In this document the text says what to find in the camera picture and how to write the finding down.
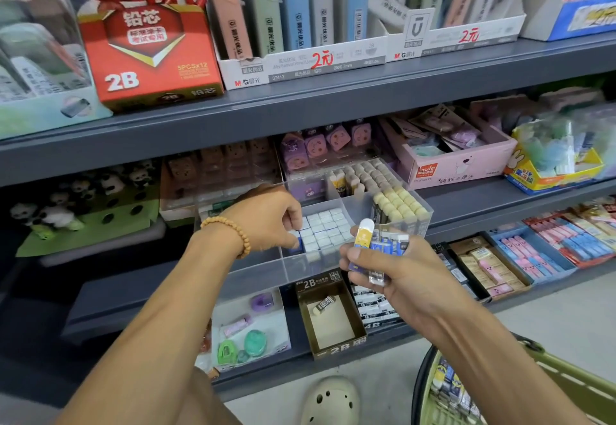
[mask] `person's right hand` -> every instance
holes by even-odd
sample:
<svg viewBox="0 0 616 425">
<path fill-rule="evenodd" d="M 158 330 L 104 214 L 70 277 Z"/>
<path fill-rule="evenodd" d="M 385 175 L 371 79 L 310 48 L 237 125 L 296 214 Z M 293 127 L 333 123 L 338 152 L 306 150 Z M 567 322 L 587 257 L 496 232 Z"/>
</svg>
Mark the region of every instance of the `person's right hand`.
<svg viewBox="0 0 616 425">
<path fill-rule="evenodd" d="M 355 226 L 351 234 L 356 233 Z M 340 247 L 340 255 L 343 270 L 349 270 L 351 261 L 387 274 L 391 281 L 385 287 L 371 284 L 364 274 L 354 271 L 349 271 L 349 280 L 383 294 L 400 317 L 433 344 L 438 345 L 446 324 L 480 306 L 419 236 L 410 237 L 404 256 L 353 247 L 352 243 Z"/>
</svg>

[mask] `floor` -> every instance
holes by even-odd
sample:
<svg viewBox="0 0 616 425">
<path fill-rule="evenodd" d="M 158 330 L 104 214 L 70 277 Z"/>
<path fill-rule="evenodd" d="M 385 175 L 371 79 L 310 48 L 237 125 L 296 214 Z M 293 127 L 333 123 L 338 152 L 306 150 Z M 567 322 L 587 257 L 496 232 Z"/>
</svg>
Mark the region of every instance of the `floor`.
<svg viewBox="0 0 616 425">
<path fill-rule="evenodd" d="M 512 331 L 546 350 L 616 382 L 616 273 L 565 289 L 498 314 Z M 363 398 L 362 425 L 408 425 L 413 384 L 429 344 L 424 339 L 341 367 L 227 403 L 244 425 L 292 425 L 304 394 L 320 378 L 345 375 Z M 57 412 L 48 406 L 0 395 L 0 424 L 43 425 Z"/>
</svg>

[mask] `fingernail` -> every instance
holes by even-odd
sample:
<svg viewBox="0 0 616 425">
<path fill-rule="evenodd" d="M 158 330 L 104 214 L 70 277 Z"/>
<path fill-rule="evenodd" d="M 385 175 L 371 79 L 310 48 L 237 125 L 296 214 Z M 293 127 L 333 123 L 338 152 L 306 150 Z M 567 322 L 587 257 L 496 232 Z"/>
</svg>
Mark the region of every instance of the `fingernail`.
<svg viewBox="0 0 616 425">
<path fill-rule="evenodd" d="M 350 260 L 356 260 L 359 258 L 359 248 L 354 246 L 347 251 L 347 257 Z"/>
</svg>

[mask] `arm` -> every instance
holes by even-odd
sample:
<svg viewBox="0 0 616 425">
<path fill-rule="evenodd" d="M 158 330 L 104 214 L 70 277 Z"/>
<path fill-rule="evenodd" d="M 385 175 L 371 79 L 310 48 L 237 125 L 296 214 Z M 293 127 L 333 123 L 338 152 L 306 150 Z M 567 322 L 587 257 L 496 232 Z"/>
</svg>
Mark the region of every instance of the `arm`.
<svg viewBox="0 0 616 425">
<path fill-rule="evenodd" d="M 341 255 L 343 269 L 352 261 L 389 275 L 384 288 L 361 273 L 350 272 L 349 279 L 384 294 L 441 350 L 488 423 L 589 423 L 500 321 L 468 296 L 428 242 L 412 238 L 403 257 L 350 244 Z"/>
<path fill-rule="evenodd" d="M 301 208 L 284 189 L 260 188 L 223 215 L 242 227 L 253 251 L 298 243 L 287 230 L 301 227 Z M 81 384 L 57 425 L 175 423 L 220 288 L 243 244 L 225 224 L 196 232 L 173 271 Z"/>
</svg>

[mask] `green shopping basket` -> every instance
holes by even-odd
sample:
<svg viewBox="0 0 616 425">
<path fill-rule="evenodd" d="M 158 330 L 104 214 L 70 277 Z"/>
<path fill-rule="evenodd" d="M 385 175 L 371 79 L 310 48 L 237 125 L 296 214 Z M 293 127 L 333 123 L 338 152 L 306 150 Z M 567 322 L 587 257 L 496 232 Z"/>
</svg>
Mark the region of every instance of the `green shopping basket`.
<svg viewBox="0 0 616 425">
<path fill-rule="evenodd" d="M 599 425 L 616 425 L 616 384 L 571 365 L 546 352 L 541 344 L 514 336 L 537 365 L 565 392 L 588 418 Z M 424 358 L 415 381 L 412 425 L 468 425 L 466 418 L 442 406 L 429 393 L 441 353 L 432 346 Z"/>
</svg>

